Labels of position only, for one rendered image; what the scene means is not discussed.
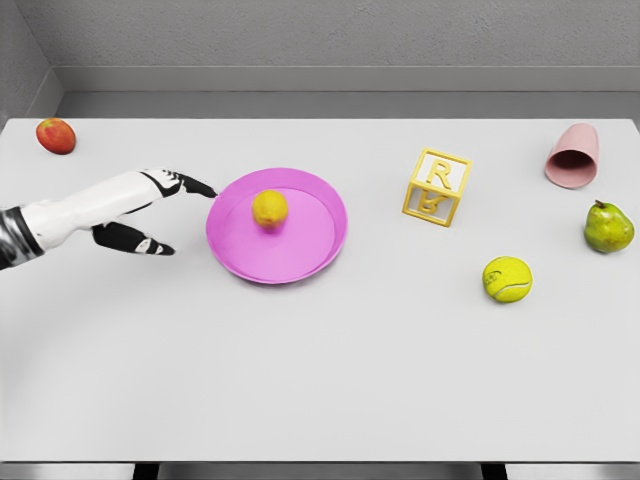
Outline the pink cup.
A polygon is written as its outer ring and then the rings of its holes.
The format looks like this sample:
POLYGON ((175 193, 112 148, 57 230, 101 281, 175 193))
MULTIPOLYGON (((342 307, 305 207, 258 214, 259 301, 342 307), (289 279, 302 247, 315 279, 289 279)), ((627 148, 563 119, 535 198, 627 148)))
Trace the pink cup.
POLYGON ((549 181, 562 188, 584 187, 597 175, 599 153, 597 129, 589 123, 573 124, 551 149, 544 173, 549 181))

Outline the yellow letter block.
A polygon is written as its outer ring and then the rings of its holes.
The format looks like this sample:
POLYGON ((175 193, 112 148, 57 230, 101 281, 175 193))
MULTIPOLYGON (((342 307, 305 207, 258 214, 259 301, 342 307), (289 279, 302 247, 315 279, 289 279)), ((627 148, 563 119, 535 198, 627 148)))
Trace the yellow letter block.
POLYGON ((473 162, 424 148, 411 173, 402 212, 449 227, 464 194, 473 162))

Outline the yellow lemon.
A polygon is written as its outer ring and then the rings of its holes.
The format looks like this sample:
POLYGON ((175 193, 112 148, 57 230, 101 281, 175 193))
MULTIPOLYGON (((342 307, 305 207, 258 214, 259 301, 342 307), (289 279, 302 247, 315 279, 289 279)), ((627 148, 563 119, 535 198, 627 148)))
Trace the yellow lemon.
POLYGON ((288 217, 287 200, 275 190, 264 190, 256 195, 251 210, 254 222, 266 230, 279 228, 288 217))

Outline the yellow tennis ball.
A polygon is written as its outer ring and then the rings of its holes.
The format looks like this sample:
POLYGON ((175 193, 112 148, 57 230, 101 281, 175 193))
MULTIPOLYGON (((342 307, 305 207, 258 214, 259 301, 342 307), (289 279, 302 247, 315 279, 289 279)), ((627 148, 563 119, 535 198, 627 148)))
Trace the yellow tennis ball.
POLYGON ((501 256, 491 260, 482 272, 485 292, 500 303, 524 299, 533 285, 529 265, 516 257, 501 256))

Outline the green pear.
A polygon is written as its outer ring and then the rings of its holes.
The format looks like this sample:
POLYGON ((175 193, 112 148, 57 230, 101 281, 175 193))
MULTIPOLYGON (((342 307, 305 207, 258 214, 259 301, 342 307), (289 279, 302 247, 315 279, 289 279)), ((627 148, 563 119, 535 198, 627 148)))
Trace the green pear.
POLYGON ((588 211, 583 236, 593 250, 614 253, 631 244, 635 227, 618 206, 595 200, 588 211))

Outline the red apple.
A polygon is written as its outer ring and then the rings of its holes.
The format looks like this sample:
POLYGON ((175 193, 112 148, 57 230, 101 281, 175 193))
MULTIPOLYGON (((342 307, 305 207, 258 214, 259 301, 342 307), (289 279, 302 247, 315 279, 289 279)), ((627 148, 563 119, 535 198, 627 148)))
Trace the red apple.
POLYGON ((76 146, 76 134, 73 128, 60 118, 43 119, 36 127, 36 138, 47 151, 66 155, 76 146))

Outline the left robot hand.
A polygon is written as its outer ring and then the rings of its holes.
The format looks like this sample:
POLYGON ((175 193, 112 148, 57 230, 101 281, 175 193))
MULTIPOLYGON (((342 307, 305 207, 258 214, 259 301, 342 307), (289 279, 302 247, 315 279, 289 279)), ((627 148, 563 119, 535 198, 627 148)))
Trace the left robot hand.
POLYGON ((213 199, 216 191, 188 175, 152 169, 128 172, 100 182, 67 198, 77 225, 91 229, 96 244, 116 251, 135 254, 172 256, 173 247, 118 221, 149 207, 157 200, 181 192, 213 199))

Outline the pink plate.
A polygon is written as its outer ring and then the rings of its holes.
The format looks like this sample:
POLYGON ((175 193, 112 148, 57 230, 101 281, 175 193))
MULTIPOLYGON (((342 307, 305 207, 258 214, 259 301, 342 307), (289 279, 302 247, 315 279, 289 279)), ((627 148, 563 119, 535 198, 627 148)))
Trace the pink plate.
POLYGON ((206 236, 217 260, 231 273, 263 284, 307 278, 330 264, 347 234, 348 216, 338 192, 320 177, 292 168, 254 171, 227 186, 215 199, 206 236), (264 190, 288 203, 284 224, 258 226, 251 204, 264 190))

